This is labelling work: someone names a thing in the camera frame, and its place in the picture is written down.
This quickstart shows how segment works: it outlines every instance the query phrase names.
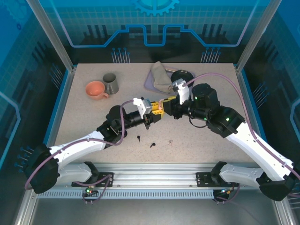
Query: orange mug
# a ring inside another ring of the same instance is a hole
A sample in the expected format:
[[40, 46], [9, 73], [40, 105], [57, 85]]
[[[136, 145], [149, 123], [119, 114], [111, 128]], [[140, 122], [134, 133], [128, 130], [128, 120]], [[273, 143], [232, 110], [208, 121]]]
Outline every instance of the orange mug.
[[108, 94], [105, 93], [105, 85], [100, 81], [90, 82], [86, 88], [85, 92], [87, 95], [94, 100], [106, 99]]

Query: small black object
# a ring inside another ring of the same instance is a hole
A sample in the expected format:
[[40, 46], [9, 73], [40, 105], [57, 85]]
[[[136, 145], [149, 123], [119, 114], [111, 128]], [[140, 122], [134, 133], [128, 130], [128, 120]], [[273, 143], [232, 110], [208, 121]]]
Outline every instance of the small black object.
[[222, 198], [225, 198], [225, 199], [227, 199], [228, 200], [228, 198], [229, 198], [229, 194], [227, 194], [227, 192], [225, 192], [225, 193], [223, 193], [222, 191], [220, 191], [220, 190], [214, 190], [214, 200], [216, 200], [217, 202], [224, 202], [224, 200], [223, 199], [220, 199], [220, 198], [218, 198], [218, 197], [222, 197]]
[[[190, 80], [192, 80], [194, 78], [194, 76], [186, 71], [186, 70], [177, 70], [175, 71], [172, 75], [171, 75], [171, 81], [174, 82], [176, 80], [179, 80], [179, 79], [183, 79], [184, 81], [189, 82]], [[194, 82], [191, 82], [188, 87], [191, 87], [193, 86]]]
[[83, 192], [83, 197], [85, 197], [85, 198], [87, 198], [87, 197], [96, 197], [97, 196], [97, 194], [98, 194], [99, 192], [97, 191], [97, 190], [93, 190], [91, 193], [86, 193], [85, 191]]
[[196, 126], [196, 125], [194, 125], [194, 124], [192, 123], [190, 117], [188, 118], [188, 121], [189, 121], [189, 123], [192, 124], [195, 128], [205, 128], [205, 127], [206, 127], [206, 125], [204, 125], [204, 126]]

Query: gray mug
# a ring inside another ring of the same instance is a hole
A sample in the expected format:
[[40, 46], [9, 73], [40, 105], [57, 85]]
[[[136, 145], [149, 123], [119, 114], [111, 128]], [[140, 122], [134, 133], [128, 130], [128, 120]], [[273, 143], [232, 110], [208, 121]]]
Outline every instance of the gray mug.
[[108, 73], [103, 76], [103, 82], [105, 85], [106, 93], [113, 95], [119, 91], [117, 77], [113, 73]]

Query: gear logo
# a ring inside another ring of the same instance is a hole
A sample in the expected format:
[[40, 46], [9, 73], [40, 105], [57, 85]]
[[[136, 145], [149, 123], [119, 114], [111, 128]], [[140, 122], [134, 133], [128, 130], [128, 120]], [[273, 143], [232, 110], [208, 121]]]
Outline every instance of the gear logo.
[[179, 3], [179, 0], [132, 0], [132, 3], [141, 13], [156, 16], [169, 13], [169, 9], [174, 9], [174, 5]]
[[0, 0], [0, 6], [5, 6], [17, 23], [21, 23], [27, 16], [27, 3], [25, 0]]

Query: black mount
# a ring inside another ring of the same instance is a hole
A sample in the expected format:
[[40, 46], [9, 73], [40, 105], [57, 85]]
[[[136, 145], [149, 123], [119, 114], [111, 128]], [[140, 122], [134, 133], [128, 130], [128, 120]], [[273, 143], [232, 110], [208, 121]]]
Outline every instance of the black mount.
[[[24, 165], [26, 177], [29, 178], [33, 171], [49, 156], [51, 156], [50, 148], [44, 144], [37, 146]], [[35, 193], [43, 193], [56, 184], [57, 178], [60, 176], [57, 162], [57, 159], [50, 159], [32, 178], [30, 184]]]
[[285, 176], [284, 180], [281, 181], [271, 181], [266, 173], [263, 173], [256, 181], [259, 184], [259, 189], [265, 196], [274, 201], [281, 201], [295, 186], [296, 178], [292, 176], [294, 175]]
[[196, 179], [197, 179], [197, 187], [210, 187], [210, 188], [230, 188], [232, 186], [237, 187], [237, 183], [227, 183], [221, 177], [221, 169], [226, 162], [218, 162], [214, 168], [212, 168], [211, 172], [197, 172]]
[[[85, 164], [90, 168], [92, 175], [86, 182], [83, 182], [84, 184], [95, 183], [97, 180], [101, 180], [101, 179], [103, 179], [104, 177], [106, 177], [107, 175], [110, 174], [111, 177], [110, 177], [110, 181], [109, 181], [107, 187], [111, 188], [113, 186], [113, 175], [114, 175], [114, 173], [112, 173], [112, 172], [99, 172], [98, 169], [95, 167], [95, 165], [92, 164], [92, 162], [85, 162]], [[100, 183], [96, 184], [95, 187], [104, 188], [105, 185], [106, 185], [106, 182], [107, 182], [107, 179], [105, 179], [103, 182], [100, 182]], [[82, 187], [81, 185], [76, 184], [75, 182], [72, 182], [71, 186], [72, 187]]]

